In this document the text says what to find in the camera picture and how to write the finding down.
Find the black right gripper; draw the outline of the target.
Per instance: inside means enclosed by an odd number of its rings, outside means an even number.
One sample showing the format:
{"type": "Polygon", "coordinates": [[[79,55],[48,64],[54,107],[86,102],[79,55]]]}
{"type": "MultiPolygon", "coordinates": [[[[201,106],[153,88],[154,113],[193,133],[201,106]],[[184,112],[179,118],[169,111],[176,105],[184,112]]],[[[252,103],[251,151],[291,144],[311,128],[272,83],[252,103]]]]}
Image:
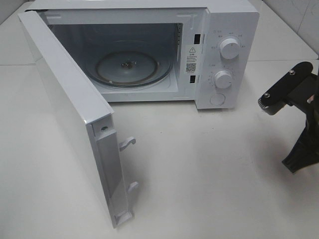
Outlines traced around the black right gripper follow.
{"type": "Polygon", "coordinates": [[[315,125],[305,127],[282,161],[292,173],[319,162],[319,106],[315,104],[318,76],[312,73],[313,69],[310,62],[298,63],[263,94],[297,107],[307,115],[308,123],[315,125]]]}

